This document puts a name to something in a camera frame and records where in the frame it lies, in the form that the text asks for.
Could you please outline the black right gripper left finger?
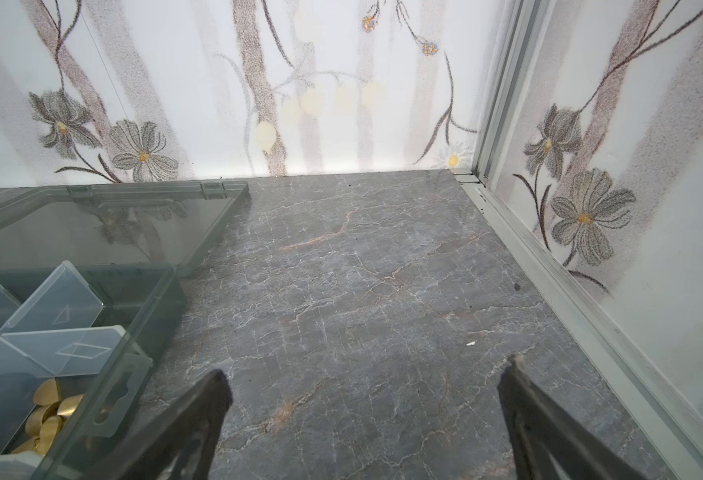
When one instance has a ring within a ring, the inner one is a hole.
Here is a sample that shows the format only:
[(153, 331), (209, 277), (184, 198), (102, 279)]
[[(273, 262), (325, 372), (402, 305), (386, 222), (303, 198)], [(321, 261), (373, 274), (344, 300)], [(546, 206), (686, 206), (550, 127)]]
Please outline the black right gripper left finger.
[(90, 469), (92, 479), (207, 479), (226, 414), (234, 403), (226, 374), (214, 369)]

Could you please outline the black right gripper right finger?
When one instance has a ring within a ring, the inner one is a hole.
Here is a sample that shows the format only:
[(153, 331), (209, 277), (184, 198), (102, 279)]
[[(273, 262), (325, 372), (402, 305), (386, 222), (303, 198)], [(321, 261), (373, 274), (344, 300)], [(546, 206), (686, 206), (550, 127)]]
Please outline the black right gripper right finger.
[(643, 476), (583, 428), (509, 356), (497, 386), (519, 479), (641, 479)]

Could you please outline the brass wing nut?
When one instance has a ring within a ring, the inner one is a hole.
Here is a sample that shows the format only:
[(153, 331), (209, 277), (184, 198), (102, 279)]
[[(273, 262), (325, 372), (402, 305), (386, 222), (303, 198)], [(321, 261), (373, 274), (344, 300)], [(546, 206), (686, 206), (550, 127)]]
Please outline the brass wing nut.
[(24, 424), (25, 437), (11, 454), (35, 452), (46, 456), (84, 398), (83, 393), (65, 396), (58, 380), (43, 382), (33, 396), (35, 409)]

